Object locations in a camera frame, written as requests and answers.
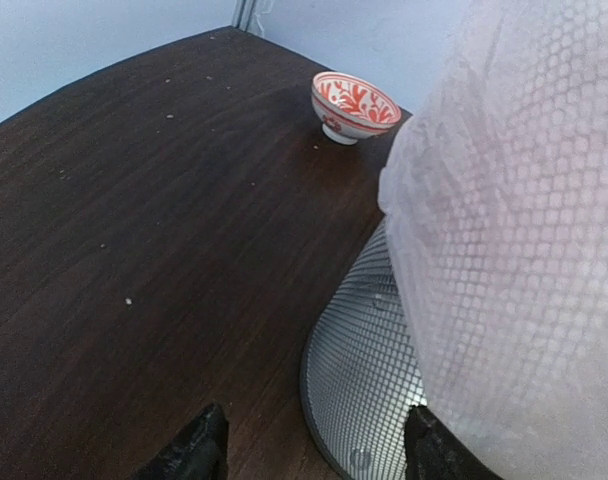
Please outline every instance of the metal mesh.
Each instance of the metal mesh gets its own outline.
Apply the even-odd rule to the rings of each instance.
[[[381,224],[315,326],[302,402],[327,460],[355,480],[404,478],[404,422],[424,388]]]

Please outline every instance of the dark wooden table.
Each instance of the dark wooden table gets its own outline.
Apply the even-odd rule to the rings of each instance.
[[[326,139],[321,70],[222,29],[0,125],[0,479],[124,478],[212,400],[232,479],[335,478],[300,354],[393,135]]]

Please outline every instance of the red and white bowl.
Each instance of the red and white bowl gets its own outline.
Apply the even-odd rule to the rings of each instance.
[[[315,75],[312,99],[322,130],[342,145],[386,133],[402,118],[400,108],[379,88],[345,73]]]

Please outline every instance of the textured plastic sheet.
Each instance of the textured plastic sheet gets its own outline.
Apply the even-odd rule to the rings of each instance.
[[[474,2],[380,204],[431,410],[506,479],[608,479],[608,0]]]

